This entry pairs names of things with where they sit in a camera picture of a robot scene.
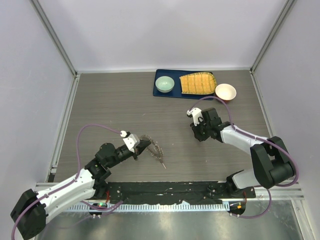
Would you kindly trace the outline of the metal disc with keyrings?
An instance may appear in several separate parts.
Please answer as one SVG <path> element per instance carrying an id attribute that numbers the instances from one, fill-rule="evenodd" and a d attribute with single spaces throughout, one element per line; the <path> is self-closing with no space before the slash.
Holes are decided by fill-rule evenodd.
<path id="1" fill-rule="evenodd" d="M 147 151 L 151 154 L 153 158 L 155 158 L 161 163 L 164 169 L 166 169 L 166 166 L 163 160 L 163 157 L 164 157 L 163 149 L 149 135 L 141 135 L 140 139 L 151 142 L 151 144 L 146 148 Z"/>

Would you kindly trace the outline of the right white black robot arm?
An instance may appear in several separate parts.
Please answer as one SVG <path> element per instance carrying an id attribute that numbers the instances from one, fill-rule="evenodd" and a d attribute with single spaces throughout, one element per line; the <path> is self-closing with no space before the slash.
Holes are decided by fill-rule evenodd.
<path id="1" fill-rule="evenodd" d="M 222 122 L 215 108 L 201 110 L 194 107 L 186 114 L 193 120 L 190 127 L 198 141 L 211 138 L 250 155 L 251 169 L 238 171 L 226 178 L 225 190 L 230 197 L 238 197 L 248 187 L 270 189 L 283 186 L 283 181 L 290 178 L 297 178 L 298 170 L 281 138 L 261 137 L 229 121 Z"/>

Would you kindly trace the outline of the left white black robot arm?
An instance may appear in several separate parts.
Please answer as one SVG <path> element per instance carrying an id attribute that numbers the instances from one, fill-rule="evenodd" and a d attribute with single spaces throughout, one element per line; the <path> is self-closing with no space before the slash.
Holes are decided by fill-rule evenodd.
<path id="1" fill-rule="evenodd" d="M 110 168 L 128 158 L 136 160 L 151 143 L 150 140 L 138 140 L 132 148 L 126 144 L 116 148 L 112 143 L 104 143 L 95 157 L 75 175 L 38 192 L 24 191 L 10 213 L 14 222 L 11 239 L 15 239 L 15 233 L 19 231 L 24 240 L 30 240 L 72 205 L 92 197 L 102 199 L 107 192 L 106 178 L 111 175 Z"/>

